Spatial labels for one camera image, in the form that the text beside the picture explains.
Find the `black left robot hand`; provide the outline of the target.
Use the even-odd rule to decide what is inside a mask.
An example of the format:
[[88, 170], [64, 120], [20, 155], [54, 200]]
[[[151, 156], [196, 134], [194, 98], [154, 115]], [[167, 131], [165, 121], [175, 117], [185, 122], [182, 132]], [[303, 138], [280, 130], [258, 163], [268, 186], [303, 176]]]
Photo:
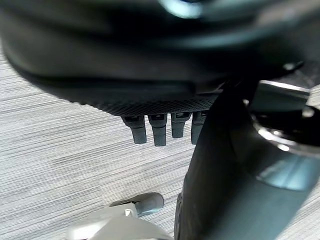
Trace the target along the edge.
[[166, 145], [191, 120], [176, 240], [273, 240], [320, 178], [317, 0], [3, 0], [29, 83]]

